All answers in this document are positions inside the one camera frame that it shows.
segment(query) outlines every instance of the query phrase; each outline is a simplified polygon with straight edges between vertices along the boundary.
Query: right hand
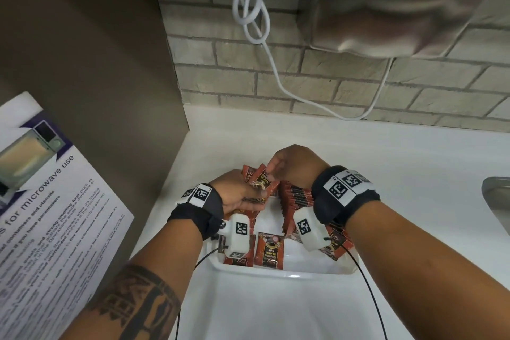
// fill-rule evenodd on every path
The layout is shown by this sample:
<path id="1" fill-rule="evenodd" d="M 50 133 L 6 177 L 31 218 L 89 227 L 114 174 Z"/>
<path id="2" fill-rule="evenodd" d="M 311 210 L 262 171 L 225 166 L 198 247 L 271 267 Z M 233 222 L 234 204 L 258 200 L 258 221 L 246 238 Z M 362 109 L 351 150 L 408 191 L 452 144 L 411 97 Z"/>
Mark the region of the right hand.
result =
<path id="1" fill-rule="evenodd" d="M 329 167 L 312 150 L 301 145 L 291 145 L 279 150 L 267 164 L 270 180 L 287 180 L 297 187 L 309 189 L 315 179 Z"/>

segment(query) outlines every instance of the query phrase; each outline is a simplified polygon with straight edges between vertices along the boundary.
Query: white tray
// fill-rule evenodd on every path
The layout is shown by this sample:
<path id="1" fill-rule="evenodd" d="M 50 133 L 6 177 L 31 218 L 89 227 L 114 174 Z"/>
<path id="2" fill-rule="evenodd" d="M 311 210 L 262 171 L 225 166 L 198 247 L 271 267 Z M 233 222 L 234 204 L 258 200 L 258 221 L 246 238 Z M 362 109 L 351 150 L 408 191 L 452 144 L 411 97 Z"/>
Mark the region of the white tray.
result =
<path id="1" fill-rule="evenodd" d="M 266 232 L 270 234 L 282 235 L 282 224 L 284 218 L 280 200 L 270 198 L 266 209 L 261 211 L 255 223 L 254 233 Z M 206 252 L 218 247 L 218 241 L 207 241 Z M 356 261 L 358 253 L 355 249 L 350 250 Z M 224 264 L 225 255 L 214 253 L 209 257 L 211 263 L 220 271 L 230 273 L 249 274 L 264 277 L 289 277 L 300 279 L 330 278 L 338 274 L 352 274 L 357 266 L 348 254 L 342 255 L 337 261 L 329 258 L 324 253 L 316 250 L 308 252 L 303 245 L 291 239 L 286 239 L 284 243 L 284 269 L 276 270 L 267 267 L 254 265 L 253 267 L 234 266 Z"/>

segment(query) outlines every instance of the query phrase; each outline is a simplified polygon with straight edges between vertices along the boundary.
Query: tattoo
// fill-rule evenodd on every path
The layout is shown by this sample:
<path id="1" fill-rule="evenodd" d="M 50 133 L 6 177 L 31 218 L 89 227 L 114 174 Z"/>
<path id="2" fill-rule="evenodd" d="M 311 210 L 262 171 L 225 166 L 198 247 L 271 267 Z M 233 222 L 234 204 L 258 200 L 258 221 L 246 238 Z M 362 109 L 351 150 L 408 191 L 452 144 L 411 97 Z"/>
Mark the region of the tattoo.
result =
<path id="1" fill-rule="evenodd" d="M 181 303 L 170 286 L 156 274 L 127 265 L 89 307 L 120 320 L 119 340 L 167 340 Z"/>

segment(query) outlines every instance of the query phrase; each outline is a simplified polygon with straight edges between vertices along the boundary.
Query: stainless steel sink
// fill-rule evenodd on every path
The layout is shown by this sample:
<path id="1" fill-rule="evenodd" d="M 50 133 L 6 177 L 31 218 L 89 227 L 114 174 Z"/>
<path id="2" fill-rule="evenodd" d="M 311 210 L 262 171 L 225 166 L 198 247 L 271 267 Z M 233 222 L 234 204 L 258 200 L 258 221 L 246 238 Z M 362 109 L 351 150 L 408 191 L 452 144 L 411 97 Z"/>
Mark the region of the stainless steel sink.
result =
<path id="1" fill-rule="evenodd" d="M 510 178 L 490 177 L 481 185 L 483 198 L 510 235 Z"/>

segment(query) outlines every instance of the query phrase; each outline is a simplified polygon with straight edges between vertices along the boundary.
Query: black wrist strap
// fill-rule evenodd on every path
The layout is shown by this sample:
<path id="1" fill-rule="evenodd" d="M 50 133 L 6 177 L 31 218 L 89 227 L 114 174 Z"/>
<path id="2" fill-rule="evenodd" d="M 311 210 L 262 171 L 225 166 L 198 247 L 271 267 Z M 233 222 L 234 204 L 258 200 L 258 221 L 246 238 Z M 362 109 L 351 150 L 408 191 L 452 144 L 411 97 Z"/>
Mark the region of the black wrist strap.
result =
<path id="1" fill-rule="evenodd" d="M 202 234 L 203 240 L 215 235 L 223 218 L 223 201 L 221 196 L 208 184 L 199 184 L 191 193 L 188 201 L 179 204 L 170 214 L 172 219 L 190 219 Z"/>
<path id="2" fill-rule="evenodd" d="M 345 226 L 365 203 L 380 200 L 375 187 L 357 171 L 341 165 L 327 168 L 312 186 L 317 219 L 327 225 L 332 221 Z"/>

